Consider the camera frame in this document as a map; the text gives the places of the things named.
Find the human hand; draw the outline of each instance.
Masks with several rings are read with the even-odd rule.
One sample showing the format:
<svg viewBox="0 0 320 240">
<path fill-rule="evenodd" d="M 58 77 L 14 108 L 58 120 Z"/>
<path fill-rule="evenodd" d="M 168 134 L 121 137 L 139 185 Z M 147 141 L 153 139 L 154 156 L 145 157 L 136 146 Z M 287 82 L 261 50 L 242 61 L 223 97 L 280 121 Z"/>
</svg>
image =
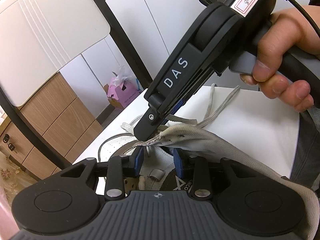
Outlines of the human hand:
<svg viewBox="0 0 320 240">
<path fill-rule="evenodd" d="M 320 7 L 304 6 L 304 9 L 320 26 Z M 299 80 L 289 85 L 287 78 L 275 73 L 281 65 L 283 54 L 293 45 L 320 59 L 320 39 L 310 23 L 295 8 L 276 12 L 272 15 L 271 22 L 272 27 L 258 44 L 253 77 L 240 77 L 248 85 L 258 84 L 266 97 L 279 98 L 298 112 L 306 111 L 314 104 L 308 82 Z"/>
</svg>

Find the chair backrest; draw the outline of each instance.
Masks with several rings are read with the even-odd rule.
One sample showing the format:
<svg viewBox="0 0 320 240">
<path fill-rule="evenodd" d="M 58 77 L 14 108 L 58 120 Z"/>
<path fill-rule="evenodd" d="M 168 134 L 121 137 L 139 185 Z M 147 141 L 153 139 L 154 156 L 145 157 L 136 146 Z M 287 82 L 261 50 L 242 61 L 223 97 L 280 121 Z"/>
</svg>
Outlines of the chair backrest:
<svg viewBox="0 0 320 240">
<path fill-rule="evenodd" d="M 110 32 L 93 0 L 0 0 L 0 23 L 0 86 L 14 106 Z"/>
</svg>

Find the crosshair symbol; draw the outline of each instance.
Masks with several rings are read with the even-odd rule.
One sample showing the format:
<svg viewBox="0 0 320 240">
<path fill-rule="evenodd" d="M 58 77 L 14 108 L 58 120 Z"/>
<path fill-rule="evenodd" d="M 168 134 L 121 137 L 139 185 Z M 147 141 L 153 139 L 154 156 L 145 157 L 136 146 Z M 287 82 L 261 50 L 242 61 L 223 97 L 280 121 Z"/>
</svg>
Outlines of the crosshair symbol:
<svg viewBox="0 0 320 240">
<path fill-rule="evenodd" d="M 159 199 L 159 198 L 163 197 L 164 195 L 162 195 L 161 193 L 158 192 L 158 193 L 154 194 L 153 196 Z"/>
</svg>

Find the wooden cabinet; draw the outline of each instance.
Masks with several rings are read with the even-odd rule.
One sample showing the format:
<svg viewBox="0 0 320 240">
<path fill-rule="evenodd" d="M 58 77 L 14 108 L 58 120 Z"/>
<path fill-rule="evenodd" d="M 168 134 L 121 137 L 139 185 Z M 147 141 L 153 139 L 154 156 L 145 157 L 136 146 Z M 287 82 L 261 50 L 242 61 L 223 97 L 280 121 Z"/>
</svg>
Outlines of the wooden cabinet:
<svg viewBox="0 0 320 240">
<path fill-rule="evenodd" d="M 76 98 L 45 132 L 43 138 L 61 155 L 66 156 L 93 121 L 93 115 Z"/>
<path fill-rule="evenodd" d="M 55 74 L 21 107 L 21 112 L 43 138 L 70 162 L 101 133 L 102 127 L 60 73 Z M 3 142 L 10 136 L 11 151 Z M 1 150 L 40 179 L 57 168 L 11 122 L 0 137 Z"/>
</svg>

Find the pink cardboard box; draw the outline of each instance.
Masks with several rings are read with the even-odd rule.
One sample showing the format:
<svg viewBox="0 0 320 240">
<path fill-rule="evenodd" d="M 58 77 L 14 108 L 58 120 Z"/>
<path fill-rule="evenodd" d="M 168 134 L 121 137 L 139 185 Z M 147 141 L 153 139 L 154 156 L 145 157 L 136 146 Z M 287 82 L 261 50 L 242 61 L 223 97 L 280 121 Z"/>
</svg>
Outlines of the pink cardboard box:
<svg viewBox="0 0 320 240">
<path fill-rule="evenodd" d="M 105 91 L 108 91 L 108 101 L 119 109 L 125 109 L 140 94 L 135 86 L 129 81 L 124 81 L 117 87 L 110 85 L 107 89 L 106 88 L 107 87 L 105 87 Z"/>
</svg>

